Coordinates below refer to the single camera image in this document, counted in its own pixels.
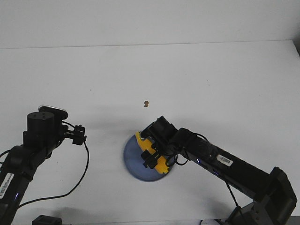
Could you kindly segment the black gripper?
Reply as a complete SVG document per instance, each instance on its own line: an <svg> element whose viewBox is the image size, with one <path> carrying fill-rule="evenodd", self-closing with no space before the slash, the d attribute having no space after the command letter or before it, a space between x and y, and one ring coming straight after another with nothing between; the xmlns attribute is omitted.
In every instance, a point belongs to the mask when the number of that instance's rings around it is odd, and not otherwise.
<svg viewBox="0 0 300 225"><path fill-rule="evenodd" d="M85 135L85 127L82 125L76 125L75 127L71 126L71 128L72 129L69 128L69 125L61 125L61 139L64 140L67 138L72 140L72 144L82 145L87 139L87 136Z"/></svg>
<svg viewBox="0 0 300 225"><path fill-rule="evenodd" d="M163 169L163 159L169 157L166 150L169 139L169 122L155 121L140 133L143 165L150 169Z"/></svg>

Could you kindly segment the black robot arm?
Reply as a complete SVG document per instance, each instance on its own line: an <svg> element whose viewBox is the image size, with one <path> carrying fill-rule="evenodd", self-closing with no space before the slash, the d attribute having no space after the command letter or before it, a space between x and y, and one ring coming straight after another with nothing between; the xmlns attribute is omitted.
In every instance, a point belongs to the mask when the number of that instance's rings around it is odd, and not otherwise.
<svg viewBox="0 0 300 225"><path fill-rule="evenodd" d="M37 168L59 147L64 139L73 144L85 144L85 127L74 126L64 120L65 110L42 106L37 112L27 115L27 129L23 132L23 143L5 151L6 158L0 167L0 223L10 225L17 210L23 206L21 200Z"/></svg>
<svg viewBox="0 0 300 225"><path fill-rule="evenodd" d="M266 173L201 134L176 129L163 116L136 133L136 138L145 167L166 173L182 155L252 199L245 207L237 205L224 225L285 225L296 207L295 192L279 167Z"/></svg>

